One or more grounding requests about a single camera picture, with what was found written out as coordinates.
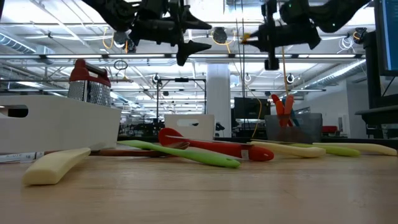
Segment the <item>wooden table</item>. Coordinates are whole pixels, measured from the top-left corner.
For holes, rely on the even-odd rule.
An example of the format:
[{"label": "wooden table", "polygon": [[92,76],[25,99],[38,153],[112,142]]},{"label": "wooden table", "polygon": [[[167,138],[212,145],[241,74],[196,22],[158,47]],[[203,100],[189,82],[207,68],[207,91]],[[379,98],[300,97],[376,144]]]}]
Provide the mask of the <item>wooden table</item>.
[{"label": "wooden table", "polygon": [[0,165],[0,223],[397,223],[398,158],[326,156],[224,169],[90,157],[57,185]]}]

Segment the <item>computer monitor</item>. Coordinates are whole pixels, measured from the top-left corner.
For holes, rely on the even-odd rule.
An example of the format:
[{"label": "computer monitor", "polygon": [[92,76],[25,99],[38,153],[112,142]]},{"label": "computer monitor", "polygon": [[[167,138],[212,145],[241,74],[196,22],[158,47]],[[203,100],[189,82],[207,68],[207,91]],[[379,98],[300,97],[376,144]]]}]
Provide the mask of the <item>computer monitor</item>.
[{"label": "computer monitor", "polygon": [[[264,119],[265,115],[271,114],[271,103],[268,99],[259,99],[262,104],[260,119]],[[260,112],[260,103],[256,98],[235,97],[235,118],[236,119],[258,119]]]},{"label": "computer monitor", "polygon": [[375,0],[379,73],[382,76],[398,75],[398,1]]}]

